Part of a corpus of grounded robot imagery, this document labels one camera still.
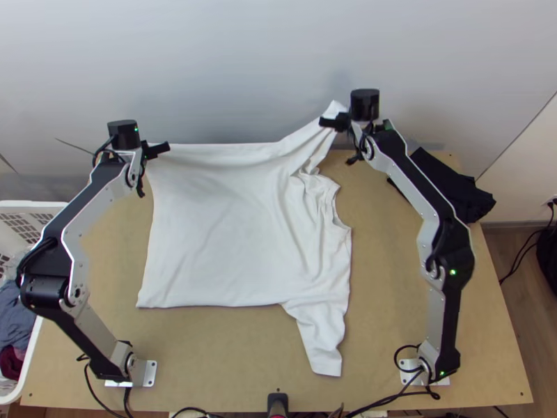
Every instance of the white t-shirt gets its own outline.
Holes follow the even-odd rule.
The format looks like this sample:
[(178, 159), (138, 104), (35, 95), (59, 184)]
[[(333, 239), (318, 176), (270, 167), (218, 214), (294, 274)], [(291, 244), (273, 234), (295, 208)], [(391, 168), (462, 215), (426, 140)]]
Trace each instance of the white t-shirt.
[[(345, 108), (332, 102), (325, 116)], [(281, 304), (314, 372), (340, 376), (350, 228), (318, 174), (318, 119), (273, 143), (171, 144), (149, 162), (155, 207), (137, 307)]]

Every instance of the white plastic basket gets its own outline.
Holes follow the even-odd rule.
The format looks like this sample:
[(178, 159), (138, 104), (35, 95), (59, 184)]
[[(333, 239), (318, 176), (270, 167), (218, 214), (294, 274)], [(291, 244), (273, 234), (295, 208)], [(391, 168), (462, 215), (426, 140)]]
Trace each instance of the white plastic basket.
[[(0, 281), (14, 277), (15, 267), (40, 238), (46, 224), (64, 208), (64, 202), (0, 201)], [(27, 346), (19, 381), (13, 391), (0, 396), (0, 405), (20, 398), (42, 325), (37, 317)]]

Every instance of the wooden tabletop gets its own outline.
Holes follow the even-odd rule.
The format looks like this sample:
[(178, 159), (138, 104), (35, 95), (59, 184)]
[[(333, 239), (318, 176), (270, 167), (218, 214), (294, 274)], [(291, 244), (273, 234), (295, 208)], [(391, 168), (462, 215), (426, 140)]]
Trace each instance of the wooden tabletop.
[[(152, 218), (152, 193), (117, 202), (86, 234), (91, 258), (91, 305), (116, 338), (130, 340), (139, 356), (155, 359), (155, 386), (133, 389), (134, 410), (170, 411), (196, 406), (211, 412), (266, 409), (267, 394), (286, 392), (294, 411), (346, 410), (398, 392), (393, 353), (425, 336), (427, 284), (419, 273), (418, 213), (364, 162), (351, 167), (351, 151), (331, 151), (322, 174), (341, 189), (336, 206), (352, 227), (352, 276), (340, 378), (314, 374), (293, 318), (280, 306), (137, 309)], [(437, 155), (457, 166), (449, 154)], [(409, 396), (389, 409), (458, 408), (532, 402), (515, 333), (479, 224), (472, 225), (476, 269), (462, 294), (457, 347), (460, 370), (441, 400)], [(22, 404), (99, 408), (88, 393), (81, 352), (45, 321)], [(97, 395), (122, 409), (123, 391)]]

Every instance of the metal bracket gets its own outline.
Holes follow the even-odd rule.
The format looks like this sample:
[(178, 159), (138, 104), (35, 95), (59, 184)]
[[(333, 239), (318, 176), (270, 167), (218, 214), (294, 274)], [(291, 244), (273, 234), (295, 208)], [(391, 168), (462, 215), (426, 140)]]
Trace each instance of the metal bracket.
[[(157, 374), (157, 362), (155, 360), (145, 361), (145, 373), (143, 375), (143, 384), (135, 385), (135, 387), (152, 387), (155, 384), (155, 375)], [(114, 382), (114, 380), (105, 380), (105, 387), (134, 387), (133, 382)]]
[[(422, 366), (422, 362), (419, 359), (400, 359), (398, 360), (398, 364), (400, 365), (400, 367), (402, 367), (403, 369), (406, 370), (412, 370), (412, 369), (416, 369), (419, 366)], [(400, 371), (400, 382), (403, 385), (406, 385), (415, 375), (416, 373), (418, 373), (417, 371), (412, 371), (410, 373), (406, 372), (406, 371)], [(413, 381), (410, 386), (449, 386), (450, 385), (450, 380), (449, 377), (447, 376), (446, 378), (443, 378), (441, 380), (438, 380), (435, 383), (428, 383), (427, 382), (427, 374), (426, 373), (422, 373), (420, 374), (417, 379), (415, 379), (415, 381)]]

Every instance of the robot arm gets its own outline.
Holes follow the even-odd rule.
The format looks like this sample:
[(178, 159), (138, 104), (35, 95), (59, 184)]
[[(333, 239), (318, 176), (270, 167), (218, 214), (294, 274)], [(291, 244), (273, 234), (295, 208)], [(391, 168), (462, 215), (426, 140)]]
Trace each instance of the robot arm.
[(97, 152), (102, 155), (89, 184), (46, 225), (19, 264), (17, 280), (24, 306), (54, 321), (89, 356), (97, 378), (152, 386), (157, 363), (138, 359), (132, 345), (117, 340), (88, 303), (89, 260), (81, 237), (114, 201), (134, 190), (144, 196), (141, 178), (147, 160), (170, 147), (149, 147), (140, 140), (135, 121), (109, 123), (109, 134), (110, 142)]
[[(354, 100), (358, 93), (367, 95), (364, 111), (361, 102)], [(470, 231), (456, 217), (454, 207), (445, 196), (408, 157), (406, 142), (390, 120), (370, 122), (363, 129), (352, 120), (353, 116), (361, 120), (366, 114), (364, 118), (376, 119), (378, 104), (379, 91), (354, 91), (350, 114), (339, 114), (334, 121), (322, 119), (320, 123), (353, 134), (358, 139), (357, 159), (386, 173), (423, 219), (416, 241), (420, 271), (430, 289), (426, 338), (418, 347), (417, 363), (428, 372), (429, 378), (424, 384), (429, 384), (453, 374), (460, 367), (456, 348), (460, 295), (474, 267)]]

